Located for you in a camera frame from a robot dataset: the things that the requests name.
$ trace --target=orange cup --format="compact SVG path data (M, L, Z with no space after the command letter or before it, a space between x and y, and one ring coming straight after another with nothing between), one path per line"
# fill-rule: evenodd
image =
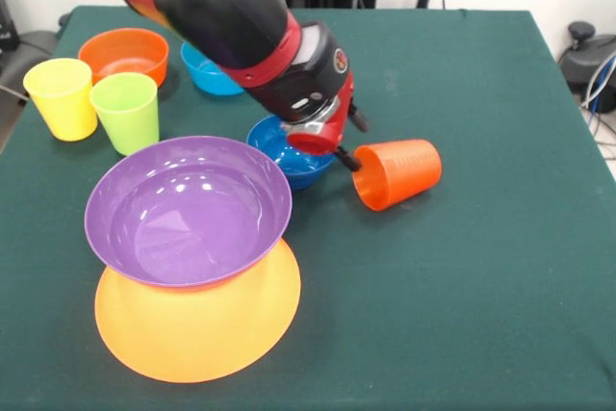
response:
M163 36L147 29L113 29L94 36L79 50L90 65L92 83L119 72L150 76L160 87L167 77L169 46Z
M368 144L359 146L354 154L362 165L353 172L355 190L374 211L424 192L441 178L441 157L426 140Z

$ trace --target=green tablecloth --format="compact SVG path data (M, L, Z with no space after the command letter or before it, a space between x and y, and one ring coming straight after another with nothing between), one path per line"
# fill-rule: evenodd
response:
M303 290L281 342L198 385L156 382L102 344L86 201L118 161L99 127L54 140L29 105L0 157L0 409L613 409L616 189L528 13L301 11L350 56L362 142L426 138L441 183L384 213L331 168L295 193ZM107 29L79 8L56 56ZM243 140L264 110L199 93L170 46L164 138Z

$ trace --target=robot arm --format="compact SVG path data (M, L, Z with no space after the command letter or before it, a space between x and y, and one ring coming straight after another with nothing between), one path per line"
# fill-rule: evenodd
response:
M335 153L359 168L340 143L348 116L362 131L367 124L352 103L347 55L325 24L299 24L284 0L125 1L176 31L280 116L289 144Z

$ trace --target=lime green cup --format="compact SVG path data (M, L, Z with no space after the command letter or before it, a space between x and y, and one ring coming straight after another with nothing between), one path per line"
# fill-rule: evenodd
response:
M128 156L159 141L158 86L138 72L99 81L90 101L118 153Z

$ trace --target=plastic cup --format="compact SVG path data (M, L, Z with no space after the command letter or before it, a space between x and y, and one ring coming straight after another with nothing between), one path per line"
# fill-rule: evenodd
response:
M158 87L138 72L104 78L90 100L115 150L128 156L159 141Z
M49 130L59 140L82 140L96 130L96 111L90 104L92 71L73 58L37 64L23 79Z
M355 157L362 167L353 172L360 199L382 211L432 188L441 178L441 157L426 140L389 141L359 146Z

